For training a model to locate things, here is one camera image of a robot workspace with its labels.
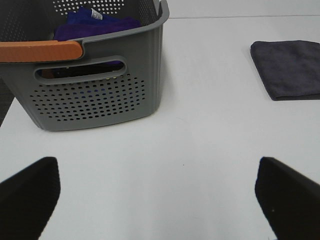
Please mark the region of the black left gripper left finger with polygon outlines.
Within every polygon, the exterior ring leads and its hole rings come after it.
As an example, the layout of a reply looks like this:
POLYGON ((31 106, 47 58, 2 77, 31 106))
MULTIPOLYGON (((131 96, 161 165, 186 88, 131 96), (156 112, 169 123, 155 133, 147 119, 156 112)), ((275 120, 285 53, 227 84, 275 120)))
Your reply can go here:
POLYGON ((0 238, 38 240, 61 193, 58 161, 44 157, 0 183, 0 238))

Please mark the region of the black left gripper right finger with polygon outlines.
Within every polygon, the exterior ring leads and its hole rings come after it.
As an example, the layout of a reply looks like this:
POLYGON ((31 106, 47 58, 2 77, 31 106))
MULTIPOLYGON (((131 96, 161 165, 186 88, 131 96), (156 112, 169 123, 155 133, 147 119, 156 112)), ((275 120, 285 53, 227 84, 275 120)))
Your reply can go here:
POLYGON ((259 161, 255 196, 278 240, 320 238, 320 185, 273 157, 259 161))

